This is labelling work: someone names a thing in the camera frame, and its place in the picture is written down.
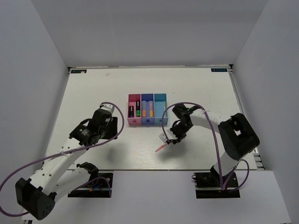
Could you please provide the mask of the thin pink pen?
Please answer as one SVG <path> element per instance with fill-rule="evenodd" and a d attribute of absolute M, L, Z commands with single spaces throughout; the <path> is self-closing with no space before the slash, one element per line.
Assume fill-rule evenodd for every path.
<path fill-rule="evenodd" d="M 160 151 L 162 148 L 164 148 L 164 147 L 167 146 L 167 145 L 168 145 L 167 142 L 164 143 L 163 145 L 161 145 L 159 148 L 157 148 L 157 149 L 155 150 L 155 153 L 157 153 L 158 151 Z"/>

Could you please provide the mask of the purple cap highlighter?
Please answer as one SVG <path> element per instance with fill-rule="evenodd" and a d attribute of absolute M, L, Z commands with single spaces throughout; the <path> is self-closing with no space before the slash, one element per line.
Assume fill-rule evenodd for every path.
<path fill-rule="evenodd" d="M 129 107 L 129 117 L 130 118 L 133 118 L 135 116 L 135 109 L 134 109 L 134 106 L 130 106 Z"/>

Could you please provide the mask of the yellow cap pink highlighter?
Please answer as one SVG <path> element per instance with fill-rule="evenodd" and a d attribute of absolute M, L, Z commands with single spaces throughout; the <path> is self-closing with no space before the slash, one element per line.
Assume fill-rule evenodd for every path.
<path fill-rule="evenodd" d="M 153 101 L 149 101 L 149 117 L 154 117 L 154 104 Z"/>

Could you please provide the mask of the orange cap grey highlighter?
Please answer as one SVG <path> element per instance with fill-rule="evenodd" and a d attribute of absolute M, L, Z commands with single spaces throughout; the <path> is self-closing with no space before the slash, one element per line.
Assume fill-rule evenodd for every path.
<path fill-rule="evenodd" d="M 147 117 L 147 113 L 146 113 L 146 101 L 145 100 L 142 101 L 142 117 L 143 118 Z"/>

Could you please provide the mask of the green cap highlighter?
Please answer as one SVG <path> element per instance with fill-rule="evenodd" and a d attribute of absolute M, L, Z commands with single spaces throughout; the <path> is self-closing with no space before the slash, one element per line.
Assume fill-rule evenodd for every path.
<path fill-rule="evenodd" d="M 140 117 L 141 116 L 141 102 L 140 101 L 136 101 L 136 117 Z"/>

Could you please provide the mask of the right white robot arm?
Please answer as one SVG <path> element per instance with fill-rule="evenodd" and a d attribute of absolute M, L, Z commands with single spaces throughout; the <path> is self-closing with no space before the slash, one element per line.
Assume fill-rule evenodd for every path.
<path fill-rule="evenodd" d="M 260 145 L 260 139 L 242 113 L 227 116 L 208 112 L 196 103 L 191 103 L 190 108 L 186 104 L 170 105 L 178 120 L 170 129 L 163 129 L 159 137 L 164 145 L 177 144 L 194 126 L 211 130 L 217 158 L 210 169 L 211 181 L 224 189 L 238 164 Z"/>

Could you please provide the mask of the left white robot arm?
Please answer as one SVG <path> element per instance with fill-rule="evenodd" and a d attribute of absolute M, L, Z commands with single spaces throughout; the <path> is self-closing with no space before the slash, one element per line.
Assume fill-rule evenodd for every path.
<path fill-rule="evenodd" d="M 66 171 L 87 152 L 88 147 L 117 134 L 118 119 L 113 112 L 113 105 L 101 105 L 92 118 L 80 122 L 70 133 L 58 157 L 51 158 L 28 179 L 20 178 L 15 184 L 17 203 L 37 220 L 42 220 L 63 196 L 81 185 L 96 185 L 99 170 L 91 163 L 77 164 L 76 169 L 68 174 Z"/>

